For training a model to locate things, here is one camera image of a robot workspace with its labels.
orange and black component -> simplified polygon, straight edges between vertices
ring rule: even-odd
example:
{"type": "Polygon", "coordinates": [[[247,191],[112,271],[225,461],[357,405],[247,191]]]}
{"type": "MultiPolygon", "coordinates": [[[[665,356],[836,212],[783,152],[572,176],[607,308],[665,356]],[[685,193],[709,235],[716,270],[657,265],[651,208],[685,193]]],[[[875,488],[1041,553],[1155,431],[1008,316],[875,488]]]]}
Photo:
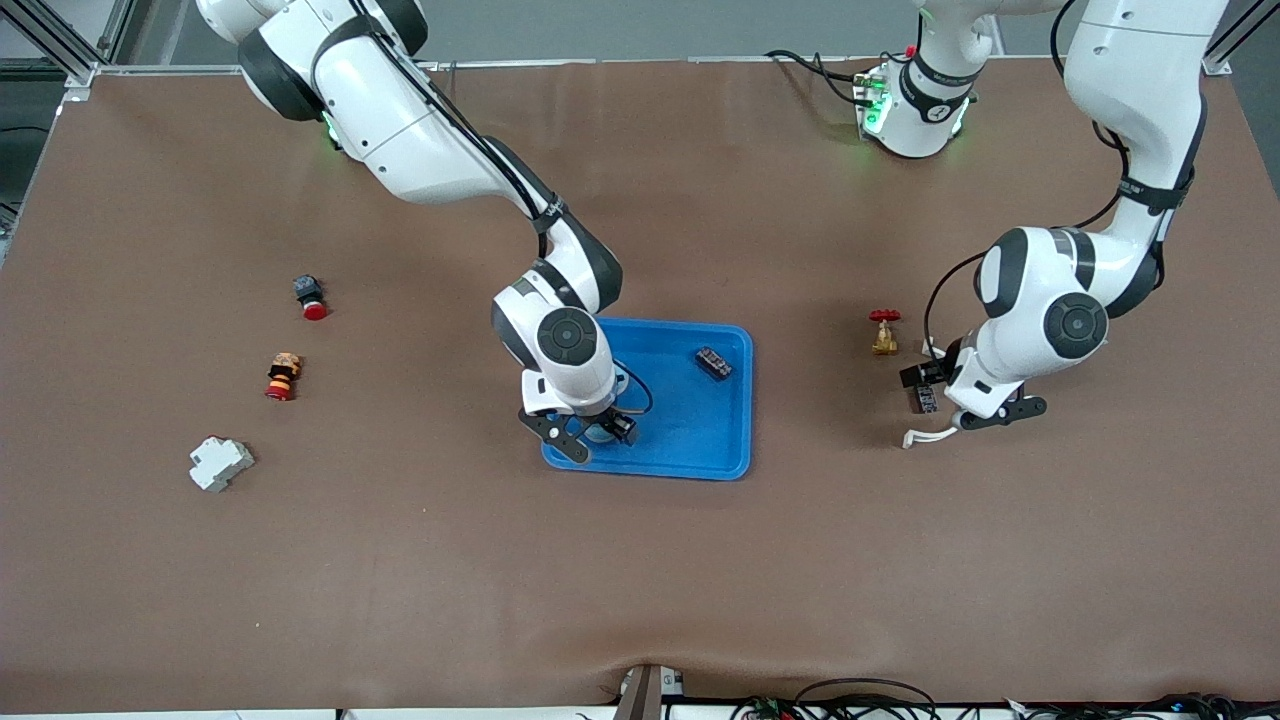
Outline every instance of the orange and black component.
{"type": "Polygon", "coordinates": [[[298,378],[302,369],[302,360],[292,352],[280,352],[271,360],[271,369],[266,377],[271,382],[266,384],[266,396],[271,400],[293,400],[293,380],[298,378]]]}

green led light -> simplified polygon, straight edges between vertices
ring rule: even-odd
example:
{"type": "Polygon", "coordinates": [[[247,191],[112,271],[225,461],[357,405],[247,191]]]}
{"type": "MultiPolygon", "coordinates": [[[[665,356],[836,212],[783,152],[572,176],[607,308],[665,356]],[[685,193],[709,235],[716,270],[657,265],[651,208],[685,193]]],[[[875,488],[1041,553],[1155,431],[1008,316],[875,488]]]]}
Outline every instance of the green led light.
{"type": "Polygon", "coordinates": [[[969,109],[969,100],[965,100],[964,104],[960,105],[960,109],[956,110],[956,122],[954,126],[951,126],[951,137],[955,137],[956,133],[960,132],[960,127],[964,123],[964,111],[968,109],[969,109]]]}

black strap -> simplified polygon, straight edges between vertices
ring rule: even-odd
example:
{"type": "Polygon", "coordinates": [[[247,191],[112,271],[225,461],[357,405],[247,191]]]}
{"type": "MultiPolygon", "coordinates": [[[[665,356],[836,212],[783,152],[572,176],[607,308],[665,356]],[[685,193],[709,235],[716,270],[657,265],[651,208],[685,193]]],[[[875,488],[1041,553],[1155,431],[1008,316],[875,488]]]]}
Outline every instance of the black strap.
{"type": "Polygon", "coordinates": [[[1187,173],[1187,182],[1174,190],[1164,190],[1160,187],[1151,187],[1149,184],[1138,182],[1129,176],[1120,178],[1120,195],[1133,200],[1134,202],[1146,205],[1149,208],[1152,215],[1158,215],[1165,210],[1176,210],[1183,205],[1183,200],[1187,200],[1187,192],[1192,188],[1192,182],[1196,181],[1196,168],[1192,168],[1187,173]]]}
{"type": "Polygon", "coordinates": [[[908,70],[908,68],[902,68],[902,72],[899,74],[899,78],[901,78],[899,86],[902,88],[902,97],[920,113],[920,119],[925,123],[938,124],[947,122],[964,105],[964,101],[969,99],[968,92],[963,92],[950,100],[927,95],[916,87],[915,81],[911,79],[911,73],[908,70]]]}
{"type": "Polygon", "coordinates": [[[547,205],[547,209],[543,210],[543,214],[538,215],[532,220],[529,220],[529,223],[534,225],[534,232],[538,234],[547,234],[547,231],[552,229],[552,225],[558,223],[566,213],[568,213],[568,205],[559,195],[553,192],[552,201],[547,205]]]}
{"type": "MultiPolygon", "coordinates": [[[[945,85],[947,87],[964,87],[966,85],[972,85],[973,81],[978,79],[978,73],[982,72],[978,70],[977,73],[960,77],[940,73],[938,70],[931,68],[929,64],[924,61],[924,58],[922,58],[919,53],[911,56],[911,64],[914,64],[916,68],[920,68],[920,74],[923,74],[924,77],[932,79],[938,85],[945,85]]],[[[911,68],[909,64],[906,68],[902,68],[902,72],[906,73],[910,72],[910,69],[911,68]]]]}
{"type": "Polygon", "coordinates": [[[541,275],[543,279],[547,281],[547,284],[552,286],[552,290],[556,291],[556,297],[558,297],[561,302],[568,305],[570,307],[586,310],[586,305],[582,302],[582,299],[577,296],[577,291],[573,290],[573,286],[568,283],[568,279],[564,278],[564,274],[561,273],[556,265],[552,265],[547,260],[539,258],[538,260],[534,260],[532,266],[529,269],[541,275]]]}

gray floor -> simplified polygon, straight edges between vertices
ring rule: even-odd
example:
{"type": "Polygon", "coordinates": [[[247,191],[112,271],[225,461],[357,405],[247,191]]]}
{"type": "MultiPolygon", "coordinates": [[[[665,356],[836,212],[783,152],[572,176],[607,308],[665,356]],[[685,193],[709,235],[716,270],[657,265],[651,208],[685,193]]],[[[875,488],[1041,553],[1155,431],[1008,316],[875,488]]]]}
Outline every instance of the gray floor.
{"type": "MultiPolygon", "coordinates": [[[[1226,20],[1247,0],[1233,0],[1226,20]]],[[[905,0],[438,0],[430,3],[431,40],[424,60],[658,59],[759,55],[776,47],[809,54],[876,55],[914,41],[905,0]]],[[[1061,49],[1085,3],[1062,23],[1061,49]]],[[[1000,19],[1005,51],[1046,55],[1052,15],[1000,19]]],[[[210,31],[193,0],[154,0],[132,64],[234,64],[236,49],[210,31]]],[[[1280,20],[1258,31],[1233,58],[1234,82],[1262,156],[1280,179],[1280,20]]],[[[60,82],[6,82],[0,73],[0,127],[49,126],[60,82]]],[[[0,135],[0,201],[20,201],[42,147],[40,133],[0,135]]]]}

metal frame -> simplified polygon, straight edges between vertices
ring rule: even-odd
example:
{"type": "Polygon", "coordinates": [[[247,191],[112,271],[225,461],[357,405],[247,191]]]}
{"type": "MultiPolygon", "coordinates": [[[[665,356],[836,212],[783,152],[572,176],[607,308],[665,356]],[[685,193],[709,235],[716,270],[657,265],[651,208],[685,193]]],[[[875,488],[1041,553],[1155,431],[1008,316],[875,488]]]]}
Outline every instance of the metal frame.
{"type": "Polygon", "coordinates": [[[1235,18],[1221,35],[1208,46],[1202,65],[1207,76],[1229,76],[1231,65],[1226,59],[1235,53],[1253,31],[1262,27],[1262,23],[1271,19],[1271,15],[1280,10],[1280,0],[1256,0],[1239,18],[1235,18]]]}
{"type": "Polygon", "coordinates": [[[0,0],[0,15],[13,23],[32,45],[58,64],[72,81],[88,85],[106,58],[67,24],[44,0],[0,0]]]}

